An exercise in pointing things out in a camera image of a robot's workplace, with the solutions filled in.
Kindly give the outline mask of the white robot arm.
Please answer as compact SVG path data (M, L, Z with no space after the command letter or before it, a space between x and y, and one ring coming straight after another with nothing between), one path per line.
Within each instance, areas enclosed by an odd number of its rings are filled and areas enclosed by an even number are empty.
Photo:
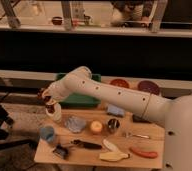
M73 93L103 100L163 127L162 171L192 171L192 95L171 100L97 82L88 67L80 66L52 82L40 96L45 104L58 107Z

